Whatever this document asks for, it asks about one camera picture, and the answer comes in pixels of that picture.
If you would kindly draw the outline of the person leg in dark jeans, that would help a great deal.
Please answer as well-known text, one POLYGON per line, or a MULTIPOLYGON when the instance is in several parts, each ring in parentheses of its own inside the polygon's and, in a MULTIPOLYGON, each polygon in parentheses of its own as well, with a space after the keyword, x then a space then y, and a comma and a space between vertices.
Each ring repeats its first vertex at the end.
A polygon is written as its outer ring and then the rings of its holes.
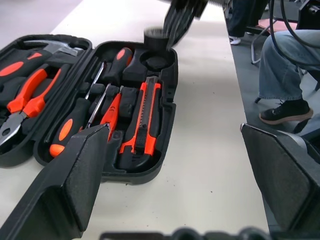
POLYGON ((227 22, 228 35, 242 38, 246 27, 254 27, 261 19, 269 0, 232 0, 232 16, 227 22))

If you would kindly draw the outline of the orange tester pen screwdriver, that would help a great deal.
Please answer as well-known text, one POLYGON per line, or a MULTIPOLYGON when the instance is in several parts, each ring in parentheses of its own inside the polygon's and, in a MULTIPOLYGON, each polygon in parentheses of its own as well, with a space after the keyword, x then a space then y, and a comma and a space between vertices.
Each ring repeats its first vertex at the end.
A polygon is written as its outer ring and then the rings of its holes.
POLYGON ((119 106, 122 97, 122 89, 123 85, 120 86, 119 92, 113 99, 112 103, 110 104, 109 108, 107 109, 106 113, 102 117, 100 124, 108 124, 109 125, 109 137, 111 137, 113 131, 116 128, 117 121, 118 121, 118 114, 119 114, 119 106))

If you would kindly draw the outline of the orange handled pliers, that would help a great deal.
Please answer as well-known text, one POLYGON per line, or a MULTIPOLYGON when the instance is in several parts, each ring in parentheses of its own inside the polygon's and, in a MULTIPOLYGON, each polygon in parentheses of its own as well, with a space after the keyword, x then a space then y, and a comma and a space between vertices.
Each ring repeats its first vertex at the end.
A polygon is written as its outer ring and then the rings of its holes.
POLYGON ((50 84, 36 97, 32 97, 34 91, 48 77, 46 69, 38 69, 26 80, 19 94, 7 104, 10 115, 0 127, 0 147, 17 135, 26 119, 35 118, 42 112, 46 104, 45 97, 61 73, 62 69, 59 68, 50 84))

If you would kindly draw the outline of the orange black utility knife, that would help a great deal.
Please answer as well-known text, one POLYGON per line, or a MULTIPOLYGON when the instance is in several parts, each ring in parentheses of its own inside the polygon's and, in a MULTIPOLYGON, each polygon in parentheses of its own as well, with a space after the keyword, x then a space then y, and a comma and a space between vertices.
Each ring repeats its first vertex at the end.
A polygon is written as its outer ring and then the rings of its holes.
POLYGON ((152 156, 160 125, 159 94, 161 84, 157 76, 147 77, 139 89, 131 122, 119 153, 122 159, 134 155, 152 156))

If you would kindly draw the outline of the person leg in light jeans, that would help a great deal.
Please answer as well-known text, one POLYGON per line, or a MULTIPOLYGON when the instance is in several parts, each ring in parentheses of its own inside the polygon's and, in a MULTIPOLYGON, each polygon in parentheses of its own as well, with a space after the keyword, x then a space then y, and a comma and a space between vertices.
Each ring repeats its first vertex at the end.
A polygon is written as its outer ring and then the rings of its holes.
MULTIPOLYGON (((300 65, 299 68, 320 71, 319 48, 298 43, 289 31, 276 32, 274 36, 283 53, 295 61, 309 64, 300 65)), ((278 53, 269 36, 261 51, 258 96, 267 100, 299 100, 303 97, 300 84, 301 78, 296 71, 296 65, 278 53)))

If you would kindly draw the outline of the black orange flat screwdriver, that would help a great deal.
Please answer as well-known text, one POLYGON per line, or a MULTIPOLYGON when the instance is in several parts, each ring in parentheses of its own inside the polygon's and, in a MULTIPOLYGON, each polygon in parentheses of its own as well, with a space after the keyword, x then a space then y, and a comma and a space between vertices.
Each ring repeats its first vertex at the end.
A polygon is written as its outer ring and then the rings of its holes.
POLYGON ((64 118, 60 127, 57 129, 57 132, 53 137, 51 145, 49 147, 49 153, 53 158, 57 157, 65 149, 67 143, 73 135, 83 129, 87 111, 91 105, 91 102, 89 101, 90 93, 92 92, 92 88, 95 88, 95 85, 97 84, 97 81, 101 76, 105 66, 106 63, 103 61, 100 64, 99 70, 85 96, 79 97, 76 100, 73 109, 64 118))

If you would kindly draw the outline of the black orange Phillips screwdriver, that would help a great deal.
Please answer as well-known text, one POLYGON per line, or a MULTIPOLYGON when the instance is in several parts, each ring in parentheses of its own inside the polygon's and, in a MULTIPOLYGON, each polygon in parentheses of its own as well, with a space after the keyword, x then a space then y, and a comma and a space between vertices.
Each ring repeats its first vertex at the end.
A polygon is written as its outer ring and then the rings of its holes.
POLYGON ((95 120, 95 117, 98 114, 99 109, 104 101, 108 88, 112 84, 115 84, 116 86, 120 85, 122 72, 130 64, 132 57, 133 52, 129 48, 122 48, 113 59, 109 72, 103 74, 102 82, 106 82, 107 86, 105 87, 103 94, 101 95, 95 109, 93 110, 88 120, 86 128, 89 128, 95 120))

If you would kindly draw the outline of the metal chair frame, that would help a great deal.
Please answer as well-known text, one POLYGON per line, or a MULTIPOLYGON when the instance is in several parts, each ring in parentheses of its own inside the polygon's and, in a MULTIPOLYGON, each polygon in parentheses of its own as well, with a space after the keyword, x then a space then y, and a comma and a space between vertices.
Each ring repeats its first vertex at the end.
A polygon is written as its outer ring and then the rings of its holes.
POLYGON ((261 61, 260 53, 262 41, 270 35, 270 19, 261 19, 253 28, 254 38, 250 43, 251 64, 257 65, 261 61))

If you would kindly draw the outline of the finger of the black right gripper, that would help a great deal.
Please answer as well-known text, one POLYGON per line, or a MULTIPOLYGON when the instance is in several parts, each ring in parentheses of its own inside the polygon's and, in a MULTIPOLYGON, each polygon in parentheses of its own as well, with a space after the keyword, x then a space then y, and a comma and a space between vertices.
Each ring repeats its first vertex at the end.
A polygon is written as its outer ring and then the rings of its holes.
POLYGON ((175 32, 179 24, 180 13, 176 9, 168 11, 163 24, 163 33, 167 36, 166 48, 171 48, 175 39, 175 32))
POLYGON ((195 18, 194 12, 185 12, 177 20, 174 29, 174 44, 176 45, 188 32, 193 20, 195 18))

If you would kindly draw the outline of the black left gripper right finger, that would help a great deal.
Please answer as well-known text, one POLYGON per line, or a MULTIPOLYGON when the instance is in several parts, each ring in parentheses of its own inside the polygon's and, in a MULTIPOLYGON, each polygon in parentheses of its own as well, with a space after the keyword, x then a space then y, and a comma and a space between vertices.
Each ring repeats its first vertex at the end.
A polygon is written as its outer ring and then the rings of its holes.
POLYGON ((240 127, 258 188, 283 230, 320 230, 320 128, 240 127))

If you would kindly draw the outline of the black sneaker with brown sole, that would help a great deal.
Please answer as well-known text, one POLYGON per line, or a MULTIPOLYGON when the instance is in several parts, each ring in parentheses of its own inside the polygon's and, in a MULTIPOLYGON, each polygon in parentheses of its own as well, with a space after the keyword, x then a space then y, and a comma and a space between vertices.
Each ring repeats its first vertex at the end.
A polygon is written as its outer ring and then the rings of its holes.
POLYGON ((314 114, 307 101, 303 99, 287 100, 278 107, 265 110, 259 114, 259 119, 268 125, 279 125, 286 122, 302 122, 314 114))

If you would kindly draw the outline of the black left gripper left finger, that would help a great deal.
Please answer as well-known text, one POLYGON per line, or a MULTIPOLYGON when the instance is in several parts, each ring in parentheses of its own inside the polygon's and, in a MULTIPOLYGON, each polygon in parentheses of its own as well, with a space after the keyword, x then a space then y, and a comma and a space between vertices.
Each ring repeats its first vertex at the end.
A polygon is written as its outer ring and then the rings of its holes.
POLYGON ((100 187, 108 124, 74 135, 0 227, 0 240, 74 240, 87 229, 100 187))

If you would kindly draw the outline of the black plastic tool case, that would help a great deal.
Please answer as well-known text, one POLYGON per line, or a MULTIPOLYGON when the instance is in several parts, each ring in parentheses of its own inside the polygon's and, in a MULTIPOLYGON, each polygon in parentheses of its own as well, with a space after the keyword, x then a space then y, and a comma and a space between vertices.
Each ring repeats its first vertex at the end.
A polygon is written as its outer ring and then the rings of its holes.
POLYGON ((78 56, 62 52, 55 53, 28 75, 0 80, 1 127, 11 114, 7 109, 7 104, 15 99, 24 83, 35 71, 46 69, 48 77, 36 88, 32 95, 33 98, 40 95, 51 83, 57 71, 62 69, 58 80, 45 97, 45 107, 42 112, 34 118, 24 120, 17 135, 0 147, 0 167, 17 166, 29 157, 34 157, 39 164, 47 166, 56 158, 57 156, 50 155, 49 148, 58 128, 74 108, 76 100, 86 95, 101 63, 105 62, 103 72, 89 95, 90 107, 86 113, 83 129, 79 132, 104 125, 100 122, 120 91, 120 87, 123 86, 116 127, 111 136, 108 134, 107 144, 103 148, 101 179, 104 182, 122 182, 133 185, 144 184, 154 179, 164 162, 174 123, 176 111, 174 95, 178 85, 177 53, 174 50, 153 50, 145 46, 144 42, 107 41, 93 47, 88 39, 71 35, 26 35, 0 48, 0 70, 45 47, 40 44, 29 46, 24 43, 30 40, 65 42, 71 47, 82 48, 83 51, 78 56), (108 88, 93 123, 86 128, 108 84, 102 81, 102 76, 109 72, 115 56, 122 48, 129 48, 132 51, 131 62, 123 70, 120 84, 112 83, 108 88), (120 155, 120 148, 132 121, 141 85, 147 77, 152 76, 158 77, 158 83, 161 84, 158 102, 159 129, 154 153, 152 156, 134 155, 123 159, 120 155))

